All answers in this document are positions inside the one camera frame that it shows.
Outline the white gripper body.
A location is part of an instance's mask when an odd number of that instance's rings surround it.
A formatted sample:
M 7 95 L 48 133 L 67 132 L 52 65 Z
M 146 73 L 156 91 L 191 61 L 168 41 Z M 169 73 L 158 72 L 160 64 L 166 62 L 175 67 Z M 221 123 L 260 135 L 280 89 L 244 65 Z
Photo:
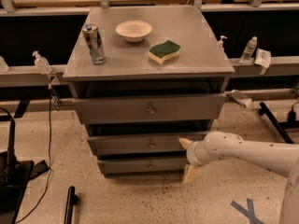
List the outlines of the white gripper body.
M 205 164 L 201 160 L 201 155 L 205 150 L 201 147 L 200 142 L 191 142 L 186 151 L 186 156 L 189 164 L 193 167 L 204 166 Z

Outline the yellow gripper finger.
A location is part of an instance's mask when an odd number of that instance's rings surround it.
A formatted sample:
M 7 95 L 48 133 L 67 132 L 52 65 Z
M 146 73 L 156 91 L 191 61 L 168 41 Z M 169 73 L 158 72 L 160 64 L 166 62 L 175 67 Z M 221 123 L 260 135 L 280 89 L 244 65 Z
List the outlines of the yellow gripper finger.
M 199 172 L 198 167 L 194 167 L 190 164 L 187 164 L 184 169 L 184 176 L 182 182 L 191 183 L 196 178 L 198 172 Z
M 190 144 L 192 144 L 192 140 L 187 139 L 187 138 L 182 138 L 182 137 L 180 137 L 178 140 L 179 140 L 180 144 L 182 145 L 182 147 L 183 147 L 184 149 L 187 149 L 188 146 L 189 146 Z

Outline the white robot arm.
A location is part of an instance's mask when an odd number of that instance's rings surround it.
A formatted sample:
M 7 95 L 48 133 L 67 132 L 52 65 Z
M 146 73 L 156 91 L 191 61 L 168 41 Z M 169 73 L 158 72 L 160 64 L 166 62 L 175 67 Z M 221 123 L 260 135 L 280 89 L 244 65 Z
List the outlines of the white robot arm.
M 299 224 L 299 146 L 247 141 L 234 133 L 210 132 L 201 141 L 179 138 L 188 163 L 184 183 L 196 177 L 199 168 L 213 161 L 238 158 L 288 178 L 279 224 Z

